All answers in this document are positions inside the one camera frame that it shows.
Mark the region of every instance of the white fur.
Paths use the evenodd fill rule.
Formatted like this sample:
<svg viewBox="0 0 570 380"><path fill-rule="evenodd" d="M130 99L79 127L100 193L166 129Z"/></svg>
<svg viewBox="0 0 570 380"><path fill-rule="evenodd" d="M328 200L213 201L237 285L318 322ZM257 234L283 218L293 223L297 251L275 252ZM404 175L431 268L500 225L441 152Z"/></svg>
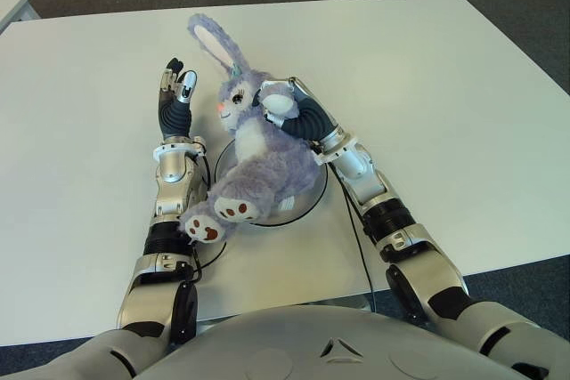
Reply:
<svg viewBox="0 0 570 380"><path fill-rule="evenodd" d="M256 118L246 120L235 133L235 156L238 162L262 155L267 151L263 131L257 122L258 120Z"/></svg>
<svg viewBox="0 0 570 380"><path fill-rule="evenodd" d="M293 107L293 100L279 93L267 95L262 104L276 115L284 115Z"/></svg>
<svg viewBox="0 0 570 380"><path fill-rule="evenodd" d="M247 211L240 212L240 206L245 205ZM259 210L251 202L244 199L218 198L214 203L216 215L227 222L253 222L259 217Z"/></svg>
<svg viewBox="0 0 570 380"><path fill-rule="evenodd" d="M194 225L194 221L198 222L198 227ZM217 231L218 234L215 239L208 240L208 231L206 230L207 227ZM204 214L193 215L184 225L184 229L186 230L188 236L190 236L192 239L207 243L218 242L224 237L225 234L225 230L219 222L211 218L209 215Z"/></svg>

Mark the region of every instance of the clear plastic plate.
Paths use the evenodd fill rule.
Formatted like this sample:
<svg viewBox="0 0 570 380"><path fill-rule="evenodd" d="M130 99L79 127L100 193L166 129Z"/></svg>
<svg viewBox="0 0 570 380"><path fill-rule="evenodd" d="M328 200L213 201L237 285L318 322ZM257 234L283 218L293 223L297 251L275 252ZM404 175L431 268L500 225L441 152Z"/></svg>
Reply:
<svg viewBox="0 0 570 380"><path fill-rule="evenodd" d="M214 180L216 182L226 175L230 166L236 164L234 141L235 140L230 141L216 162L216 169L214 170ZM308 214L319 203L319 200L321 200L327 188L328 176L327 166L322 165L321 173L314 182L312 189L273 206L271 213L265 220L254 224L264 227L281 226L294 222Z"/></svg>

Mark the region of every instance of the brown paw pad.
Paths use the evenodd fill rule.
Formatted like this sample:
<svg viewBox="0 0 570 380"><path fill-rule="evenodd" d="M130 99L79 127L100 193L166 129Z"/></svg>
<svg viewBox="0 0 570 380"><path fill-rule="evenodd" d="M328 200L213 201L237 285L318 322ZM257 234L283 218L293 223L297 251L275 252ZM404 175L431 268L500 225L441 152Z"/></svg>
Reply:
<svg viewBox="0 0 570 380"><path fill-rule="evenodd" d="M251 222L261 214L253 202L224 197L216 200L214 211L219 218L227 222Z"/></svg>
<svg viewBox="0 0 570 380"><path fill-rule="evenodd" d="M216 229L212 229L211 227L207 227L205 229L207 236L206 236L206 240L214 240L217 238L217 230Z"/></svg>

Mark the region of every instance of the stuffed toy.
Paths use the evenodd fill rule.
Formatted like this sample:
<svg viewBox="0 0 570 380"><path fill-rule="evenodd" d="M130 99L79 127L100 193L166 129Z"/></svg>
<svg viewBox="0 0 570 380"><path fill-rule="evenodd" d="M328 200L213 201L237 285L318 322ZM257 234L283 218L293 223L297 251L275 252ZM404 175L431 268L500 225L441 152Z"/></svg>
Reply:
<svg viewBox="0 0 570 380"><path fill-rule="evenodd" d="M240 48L206 15L193 15L189 30L229 77L220 88L217 111L235 138L237 164L212 186L207 200L180 218L181 229L192 239L211 243L228 239L240 223L264 220L277 204L290 205L313 187L319 166L306 141L265 120L263 106L284 118L298 115L288 86L274 84L260 91L273 77L252 69Z"/></svg>

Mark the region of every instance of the white table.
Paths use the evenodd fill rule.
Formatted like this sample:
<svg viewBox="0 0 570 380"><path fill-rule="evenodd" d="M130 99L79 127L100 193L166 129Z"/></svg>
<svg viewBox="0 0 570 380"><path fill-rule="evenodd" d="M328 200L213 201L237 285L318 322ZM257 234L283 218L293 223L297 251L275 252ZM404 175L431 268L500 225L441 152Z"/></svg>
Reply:
<svg viewBox="0 0 570 380"><path fill-rule="evenodd" d="M39 15L29 0L0 0L0 33L15 21L37 20Z"/></svg>
<svg viewBox="0 0 570 380"><path fill-rule="evenodd" d="M212 164L230 140L216 118L223 76L186 31L195 12L252 65L302 77L464 274L570 252L570 98L465 0L26 21L0 37L0 344L114 327L156 194L157 88L172 56L199 73L192 131ZM362 241L386 289L386 265ZM199 319L367 289L331 180L299 222L229 242L199 283Z"/></svg>

